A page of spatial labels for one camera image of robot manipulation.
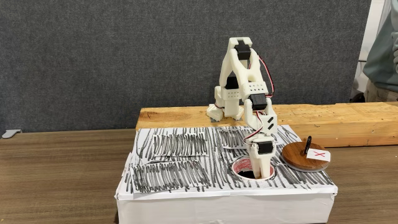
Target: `robotic arm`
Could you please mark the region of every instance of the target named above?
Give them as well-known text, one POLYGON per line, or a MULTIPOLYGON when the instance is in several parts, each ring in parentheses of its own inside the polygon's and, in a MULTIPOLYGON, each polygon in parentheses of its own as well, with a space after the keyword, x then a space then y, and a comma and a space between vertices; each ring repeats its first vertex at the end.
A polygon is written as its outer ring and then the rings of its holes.
POLYGON ((255 130, 244 139, 256 179, 270 176, 271 157, 275 155, 277 116, 272 109, 267 86, 260 72, 259 56, 252 48, 249 37, 230 38, 223 60, 220 85, 215 88, 216 103, 209 105, 206 114, 216 121, 225 117, 241 119, 255 130), (244 109, 239 100, 244 102, 244 109))

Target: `acoustic panel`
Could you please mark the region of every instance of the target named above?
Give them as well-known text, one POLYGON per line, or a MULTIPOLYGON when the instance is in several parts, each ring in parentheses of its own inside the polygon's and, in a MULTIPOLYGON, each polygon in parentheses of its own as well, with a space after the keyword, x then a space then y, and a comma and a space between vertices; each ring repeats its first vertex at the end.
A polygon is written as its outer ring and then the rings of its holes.
POLYGON ((213 103, 230 37, 252 39, 274 104, 348 102, 370 2, 0 1, 0 131, 134 128, 142 107, 213 103))

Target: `sleeve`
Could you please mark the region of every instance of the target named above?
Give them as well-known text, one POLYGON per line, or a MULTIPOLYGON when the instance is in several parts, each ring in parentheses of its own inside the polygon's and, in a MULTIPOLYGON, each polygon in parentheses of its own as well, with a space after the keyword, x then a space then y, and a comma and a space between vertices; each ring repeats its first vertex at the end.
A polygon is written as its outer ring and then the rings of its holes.
POLYGON ((398 72, 398 0, 391 0, 391 24, 394 28, 391 34, 393 39, 394 66, 396 72, 398 72))

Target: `red x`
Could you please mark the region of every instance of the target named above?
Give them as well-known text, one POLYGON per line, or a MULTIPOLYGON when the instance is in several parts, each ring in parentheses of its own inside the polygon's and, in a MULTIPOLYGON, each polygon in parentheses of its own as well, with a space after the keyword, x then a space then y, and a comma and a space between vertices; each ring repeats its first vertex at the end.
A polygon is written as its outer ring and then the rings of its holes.
POLYGON ((324 157, 324 152, 323 153, 315 152, 315 153, 316 153, 316 156, 323 156, 324 157))

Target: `wooden disc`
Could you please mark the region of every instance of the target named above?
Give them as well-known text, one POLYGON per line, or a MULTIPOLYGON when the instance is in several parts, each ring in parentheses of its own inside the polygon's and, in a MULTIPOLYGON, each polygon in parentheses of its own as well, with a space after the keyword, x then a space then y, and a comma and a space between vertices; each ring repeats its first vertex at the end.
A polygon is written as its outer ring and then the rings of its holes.
MULTIPOLYGON (((306 142, 293 142, 286 145, 282 150, 282 157, 289 165, 302 170, 322 170, 329 165, 328 161, 307 159, 304 154, 306 142)), ((324 147, 311 143, 310 148, 325 150, 324 147)))

